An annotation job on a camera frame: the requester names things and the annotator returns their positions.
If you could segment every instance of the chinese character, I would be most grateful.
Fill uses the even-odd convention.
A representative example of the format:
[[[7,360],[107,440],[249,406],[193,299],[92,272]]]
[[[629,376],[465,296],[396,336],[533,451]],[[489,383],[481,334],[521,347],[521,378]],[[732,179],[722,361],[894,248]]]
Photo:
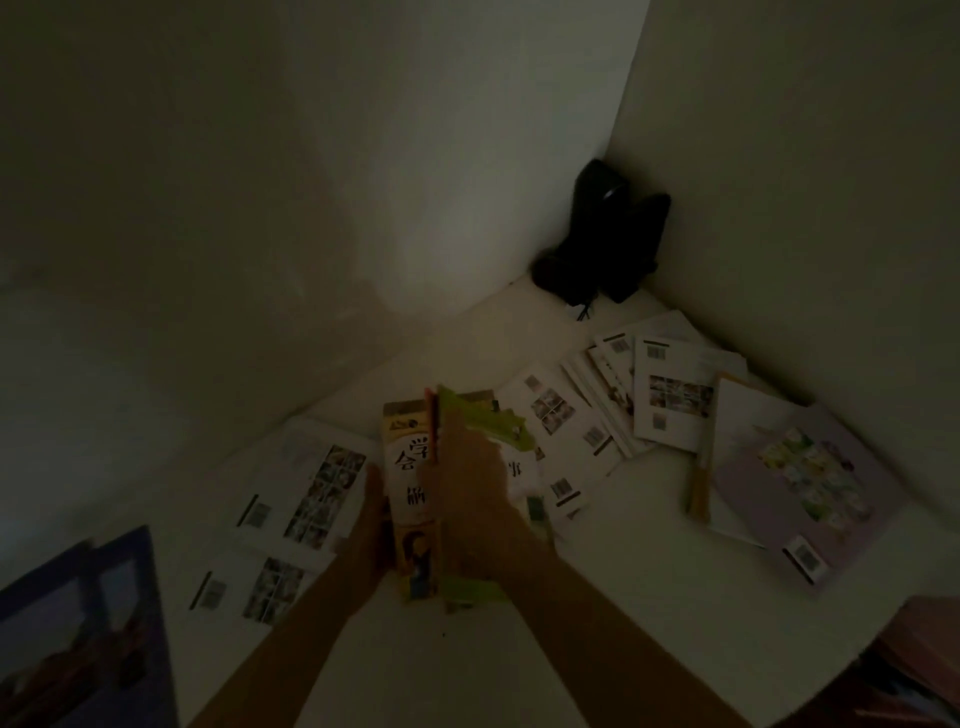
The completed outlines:
[[[420,460],[426,460],[426,451],[428,447],[427,446],[428,442],[429,442],[429,438],[427,438],[425,435],[423,437],[415,437],[413,440],[410,441],[410,445],[407,446],[407,449],[410,450],[412,454],[418,455],[420,457]]]
[[[399,465],[402,471],[412,471],[417,465],[417,461],[410,457],[410,455],[408,455],[406,452],[402,452],[396,459],[394,465]]]
[[[407,486],[407,505],[417,505],[426,502],[426,494],[419,485]]]

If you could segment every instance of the white table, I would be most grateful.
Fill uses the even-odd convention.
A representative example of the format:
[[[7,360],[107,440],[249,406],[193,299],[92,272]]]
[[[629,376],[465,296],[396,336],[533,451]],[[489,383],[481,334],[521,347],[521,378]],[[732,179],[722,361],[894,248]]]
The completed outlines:
[[[596,331],[659,313],[646,292],[600,301],[576,323],[558,300],[521,279],[440,327],[389,363],[311,408],[378,437],[385,401],[424,385],[495,387],[532,360],[555,365]],[[161,494],[118,519],[108,538],[150,524],[183,722],[252,648],[229,633],[198,634],[179,619],[192,584],[178,578],[216,536],[233,484],[253,449],[199,482]],[[818,599],[780,580],[750,546],[689,521],[682,500],[692,458],[658,448],[618,468],[561,546],[562,556],[755,725],[783,718],[866,646],[902,602],[957,548],[911,506]],[[403,606],[385,579],[352,620],[304,708],[300,725],[582,726],[572,700],[509,605],[446,617],[441,605]]]

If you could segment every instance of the purple book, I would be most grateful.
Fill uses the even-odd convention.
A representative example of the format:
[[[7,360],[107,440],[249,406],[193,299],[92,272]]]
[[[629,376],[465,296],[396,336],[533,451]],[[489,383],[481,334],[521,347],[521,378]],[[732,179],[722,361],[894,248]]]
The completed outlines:
[[[819,592],[907,500],[897,478],[820,404],[745,449],[713,485],[780,567]]]

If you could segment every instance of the black object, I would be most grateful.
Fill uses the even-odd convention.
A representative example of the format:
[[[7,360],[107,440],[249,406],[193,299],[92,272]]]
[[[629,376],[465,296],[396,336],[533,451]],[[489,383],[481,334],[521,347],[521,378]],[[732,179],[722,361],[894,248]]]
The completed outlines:
[[[603,291],[622,303],[657,270],[657,250],[670,196],[656,194],[630,206],[630,183],[594,159],[573,187],[570,234],[534,261],[534,283],[570,305],[586,305]]]

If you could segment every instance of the forearm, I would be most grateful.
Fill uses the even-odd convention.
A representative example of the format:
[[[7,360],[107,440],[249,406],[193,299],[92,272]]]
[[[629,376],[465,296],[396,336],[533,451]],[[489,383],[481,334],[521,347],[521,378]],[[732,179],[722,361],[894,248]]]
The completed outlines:
[[[296,723],[349,616],[345,567],[338,559],[233,673],[192,728]]]
[[[573,568],[508,531],[497,579],[592,728],[746,725]]]

